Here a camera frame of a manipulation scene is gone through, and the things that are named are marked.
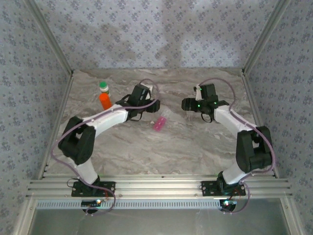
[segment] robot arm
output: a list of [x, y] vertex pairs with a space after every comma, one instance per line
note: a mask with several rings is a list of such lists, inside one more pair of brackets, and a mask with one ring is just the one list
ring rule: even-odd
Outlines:
[[[255, 131], [233, 117], [229, 111], [229, 104], [218, 99], [214, 84], [196, 86], [194, 90], [197, 93], [196, 98], [184, 99], [181, 103], [182, 109], [199, 112], [201, 115], [209, 115], [211, 122], [215, 120], [222, 124], [237, 138], [236, 162], [228, 169], [220, 172], [217, 178], [217, 187], [221, 194], [231, 194], [238, 182], [251, 171], [271, 165], [270, 149]], [[271, 142], [268, 128], [265, 126], [257, 127], [233, 110], [231, 111], [246, 124], [248, 123], [258, 129]]]
[[144, 109], [127, 108], [141, 107], [151, 103], [152, 101], [151, 88], [138, 84], [135, 86], [132, 94], [129, 94], [120, 101], [116, 102], [109, 110], [121, 107], [126, 107], [126, 109], [110, 112], [100, 118], [96, 117], [104, 112], [107, 112], [108, 110], [83, 119], [74, 116], [68, 121], [64, 133], [83, 121], [91, 120], [90, 122], [87, 122], [86, 124], [73, 130], [58, 144], [58, 147], [63, 154], [66, 157], [71, 158], [72, 164], [82, 179], [91, 185], [100, 181], [100, 178], [95, 172], [90, 159], [93, 152], [95, 138], [109, 128], [126, 122], [133, 117], [136, 117], [138, 114], [141, 115], [143, 112], [157, 112], [160, 109], [159, 100]]

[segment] wall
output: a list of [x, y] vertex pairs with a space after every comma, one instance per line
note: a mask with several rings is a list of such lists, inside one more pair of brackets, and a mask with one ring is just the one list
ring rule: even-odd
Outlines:
[[289, 177], [313, 234], [313, 2], [292, 0], [249, 75], [270, 127], [282, 177]]
[[23, 1], [0, 1], [0, 234], [36, 176], [68, 75]]
[[72, 69], [242, 67], [277, 0], [36, 0]]

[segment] orange bottle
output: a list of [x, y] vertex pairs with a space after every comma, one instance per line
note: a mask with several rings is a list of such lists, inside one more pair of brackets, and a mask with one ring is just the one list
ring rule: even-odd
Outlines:
[[109, 109], [110, 107], [112, 107], [112, 104], [111, 104], [111, 101], [110, 101], [110, 97], [108, 94], [106, 93], [101, 93], [99, 95], [99, 100], [102, 104], [102, 107], [104, 110], [107, 110]]

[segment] pink object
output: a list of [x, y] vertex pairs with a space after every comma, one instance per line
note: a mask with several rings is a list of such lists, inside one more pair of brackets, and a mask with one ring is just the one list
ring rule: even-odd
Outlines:
[[165, 125], [165, 123], [166, 123], [167, 119], [170, 117], [170, 115], [171, 115], [171, 110], [169, 108], [165, 107], [161, 116], [158, 118], [158, 120], [154, 124], [153, 129], [155, 131], [160, 131], [163, 128], [163, 126]]
[[162, 127], [165, 125], [167, 118], [160, 116], [158, 120], [156, 121], [155, 125], [153, 126], [153, 129], [155, 131], [160, 131]]

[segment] marble surface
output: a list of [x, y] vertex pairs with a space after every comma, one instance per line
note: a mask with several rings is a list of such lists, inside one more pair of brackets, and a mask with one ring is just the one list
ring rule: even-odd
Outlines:
[[[88, 117], [101, 112], [99, 82], [105, 80], [116, 102], [132, 92], [143, 78], [154, 80], [160, 89], [161, 109], [144, 113], [139, 122], [127, 121], [112, 127], [95, 140], [92, 162], [100, 174], [218, 174], [235, 161], [235, 137], [221, 124], [205, 123], [199, 113], [181, 109], [181, 101], [195, 97], [194, 85], [209, 77], [229, 81], [238, 102], [234, 110], [254, 122], [252, 109], [239, 70], [90, 70], [75, 71], [73, 84], [59, 129], [61, 136], [69, 118]], [[214, 81], [219, 99], [232, 101], [230, 88]], [[164, 108], [172, 113], [160, 132], [152, 129]], [[59, 149], [57, 157], [68, 159]], [[50, 160], [48, 173], [70, 173], [65, 166]]]

